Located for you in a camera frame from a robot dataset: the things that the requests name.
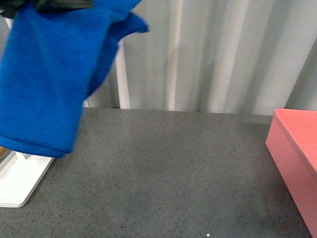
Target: table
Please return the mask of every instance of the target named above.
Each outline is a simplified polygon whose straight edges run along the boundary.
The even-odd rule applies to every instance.
[[[310,238],[265,140],[272,117],[85,109],[73,153],[2,237]]]

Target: blue towel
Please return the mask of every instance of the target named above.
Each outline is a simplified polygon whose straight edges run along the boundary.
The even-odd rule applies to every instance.
[[[70,153],[83,101],[103,82],[118,41],[146,32],[140,0],[95,0],[94,8],[16,14],[0,66],[0,145],[59,158]]]

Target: white stand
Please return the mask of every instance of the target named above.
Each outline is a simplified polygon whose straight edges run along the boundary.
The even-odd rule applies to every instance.
[[[0,207],[22,207],[53,158],[12,151],[0,164]]]

